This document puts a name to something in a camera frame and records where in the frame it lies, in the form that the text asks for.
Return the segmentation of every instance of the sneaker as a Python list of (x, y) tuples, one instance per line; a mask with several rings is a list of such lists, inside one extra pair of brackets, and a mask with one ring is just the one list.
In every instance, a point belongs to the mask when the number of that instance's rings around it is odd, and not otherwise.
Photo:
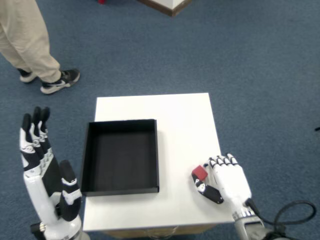
[(33, 72), (27, 72), (20, 68), (18, 68), (17, 70), (20, 72), (20, 75), (21, 75), (20, 81), (25, 84), (32, 82), (37, 77), (37, 75), (35, 75)]
[(53, 94), (60, 89), (69, 88), (80, 78), (80, 72), (77, 69), (61, 71), (61, 77), (58, 81), (48, 83), (42, 81), (41, 92), (44, 94)]

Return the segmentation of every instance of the black cable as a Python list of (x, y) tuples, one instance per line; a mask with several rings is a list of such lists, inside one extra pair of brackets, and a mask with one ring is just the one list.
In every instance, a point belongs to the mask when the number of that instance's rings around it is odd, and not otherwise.
[[(311, 219), (313, 219), (317, 213), (317, 208), (316, 206), (310, 202), (310, 201), (305, 201), (305, 200), (297, 200), (297, 201), (293, 201), (293, 202), (290, 202), (289, 204), (283, 206), (279, 211), (278, 213), (276, 214), (275, 218), (274, 218), (274, 221), (269, 221), (267, 219), (265, 219), (264, 217), (262, 217), (260, 215), (260, 212), (259, 210), (257, 209), (254, 201), (251, 199), (251, 198), (248, 198), (247, 201), (245, 201), (245, 204), (250, 207), (254, 213), (262, 220), (264, 221), (265, 223), (267, 224), (270, 224), (273, 226), (273, 232), (270, 232), (269, 234), (267, 234), (267, 236), (265, 237), (265, 240), (272, 240), (272, 239), (275, 239), (275, 238), (279, 238), (279, 237), (286, 237), (286, 234), (285, 234), (285, 229), (286, 229), (286, 225), (297, 225), (297, 224), (303, 224), (305, 222), (308, 222), (310, 221)], [(288, 209), (296, 206), (296, 205), (301, 205), (301, 204), (304, 204), (304, 205), (308, 205), (310, 207), (312, 207), (312, 213), (303, 218), (303, 219), (300, 219), (300, 220), (295, 220), (295, 221), (279, 221), (280, 219), (280, 216), (286, 212)]]

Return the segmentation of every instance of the red object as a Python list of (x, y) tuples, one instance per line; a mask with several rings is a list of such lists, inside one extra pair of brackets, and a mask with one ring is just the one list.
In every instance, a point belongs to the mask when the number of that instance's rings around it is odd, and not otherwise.
[(200, 181), (204, 181), (206, 179), (206, 177), (208, 176), (208, 173), (206, 172), (206, 170), (201, 166), (197, 166), (195, 169), (193, 169), (192, 173), (194, 175), (197, 176), (197, 178), (200, 180)]

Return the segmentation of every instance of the blue carpet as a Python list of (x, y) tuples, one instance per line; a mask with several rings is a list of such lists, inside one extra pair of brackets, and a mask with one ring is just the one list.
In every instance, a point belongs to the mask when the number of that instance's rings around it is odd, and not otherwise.
[[(300, 199), (320, 208), (320, 1), (193, 0), (175, 18), (135, 0), (38, 4), (52, 55), (81, 79), (46, 96), (0, 57), (0, 239), (31, 240), (38, 221), (19, 154), (23, 114), (51, 108), (53, 150), (79, 175), (96, 97), (209, 92), (221, 151), (242, 164), (262, 214)], [(287, 217), (306, 213), (297, 212)], [(320, 214), (287, 232), (320, 239), (319, 223)], [(173, 239), (238, 238), (226, 224)]]

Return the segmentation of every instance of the robot finger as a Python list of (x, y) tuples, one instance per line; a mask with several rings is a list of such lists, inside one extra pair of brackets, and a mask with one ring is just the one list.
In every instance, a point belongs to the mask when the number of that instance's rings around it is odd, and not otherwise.
[(82, 194), (69, 161), (63, 160), (59, 168), (62, 181), (62, 193), (60, 197), (61, 216), (64, 220), (70, 222), (74, 220), (79, 213)]
[(191, 176), (197, 188), (197, 191), (200, 194), (205, 196), (207, 199), (210, 199), (211, 201), (215, 202), (216, 204), (221, 204), (224, 202), (219, 190), (199, 180), (196, 174), (192, 173)]
[(230, 160), (227, 158), (227, 157), (223, 157), (223, 162), (225, 163), (225, 165), (230, 165), (231, 164), (231, 162), (230, 162)]
[(224, 159), (223, 156), (218, 155), (218, 156), (214, 157), (213, 159), (214, 159), (214, 160), (216, 161), (216, 163), (219, 164), (220, 166), (226, 165), (225, 162), (223, 161), (223, 159)]
[(218, 163), (212, 158), (212, 157), (209, 157), (208, 161), (203, 164), (203, 167), (208, 167), (210, 165), (211, 168), (214, 168), (215, 165), (217, 165)]
[(30, 134), (31, 126), (31, 116), (26, 113), (20, 128), (19, 145), (23, 169), (27, 177), (38, 176), (42, 172), (41, 158), (34, 148), (33, 139)]
[(41, 146), (43, 148), (43, 151), (45, 153), (48, 153), (48, 158), (52, 159), (52, 149), (51, 145), (48, 139), (48, 129), (46, 126), (47, 120), (50, 116), (50, 109), (48, 107), (45, 107), (44, 109), (41, 110), (40, 112), (40, 122), (38, 124), (38, 129), (40, 133), (40, 139), (41, 139)]
[(35, 152), (38, 154), (41, 162), (41, 167), (45, 168), (46, 167), (46, 161), (45, 161), (45, 153), (44, 150), (40, 144), (40, 133), (38, 129), (38, 124), (40, 121), (40, 107), (35, 107), (33, 115), (32, 115), (32, 120), (31, 120), (31, 128), (30, 128), (30, 135), (33, 141), (33, 148)]
[(226, 156), (228, 157), (229, 161), (232, 163), (232, 165), (238, 165), (238, 162), (232, 154), (227, 153)]

